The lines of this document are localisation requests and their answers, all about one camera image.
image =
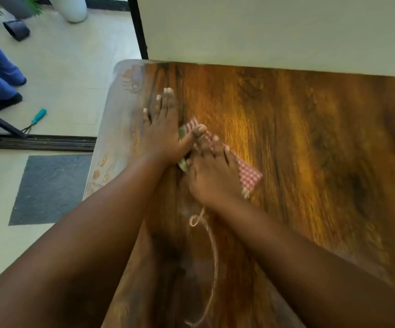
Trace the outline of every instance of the left arm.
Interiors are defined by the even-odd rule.
[[[172,89],[149,120],[144,153],[39,238],[0,275],[0,327],[100,327],[164,170],[206,132],[178,140]]]

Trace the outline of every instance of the hand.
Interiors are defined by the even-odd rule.
[[[207,131],[199,125],[179,140],[178,108],[171,88],[164,88],[164,94],[156,97],[150,117],[147,109],[143,110],[143,121],[143,152],[154,154],[166,166],[178,163]]]
[[[187,160],[190,191],[210,209],[215,209],[222,200],[244,199],[235,155],[229,147],[223,149],[217,136],[213,137],[213,145],[214,152],[208,140],[201,138]]]

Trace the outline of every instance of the checkered cloth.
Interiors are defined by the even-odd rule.
[[[188,133],[199,124],[200,123],[195,118],[193,118],[190,122],[185,124],[185,131]],[[213,135],[210,132],[206,132],[204,136],[209,141],[211,150],[213,150]],[[240,176],[240,183],[243,187],[243,195],[244,197],[249,197],[255,185],[257,185],[257,183],[263,177],[263,174],[256,170],[253,166],[247,164],[246,161],[239,158],[237,154],[234,155],[237,159],[238,175]]]

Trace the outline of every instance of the table top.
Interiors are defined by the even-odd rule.
[[[114,69],[85,197],[138,151],[142,110],[164,87],[264,177],[252,202],[395,287],[395,77],[126,60]],[[167,170],[147,208],[104,327],[200,318],[211,243],[200,206]],[[201,327],[296,327],[255,260],[214,216],[219,278]]]

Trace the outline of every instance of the string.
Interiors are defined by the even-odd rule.
[[[205,214],[205,208],[202,209],[199,215],[193,215],[190,217],[189,220],[189,225],[192,227],[197,226],[197,224],[200,222],[204,225],[205,230],[208,232],[208,236],[210,237],[210,242],[211,242],[211,248],[213,249],[213,257],[214,257],[214,278],[213,278],[213,285],[211,287],[211,295],[210,299],[208,300],[207,307],[205,308],[204,313],[202,314],[202,317],[200,318],[199,321],[196,322],[190,322],[190,321],[185,321],[185,324],[190,326],[190,327],[197,327],[200,325],[204,320],[205,317],[207,316],[207,313],[210,309],[211,303],[213,301],[213,296],[214,296],[214,290],[216,289],[216,283],[217,283],[217,278],[219,276],[219,256],[217,253],[217,246],[216,246],[216,240],[214,239],[213,232],[211,231],[210,226],[208,225],[208,222],[204,219],[204,214]]]

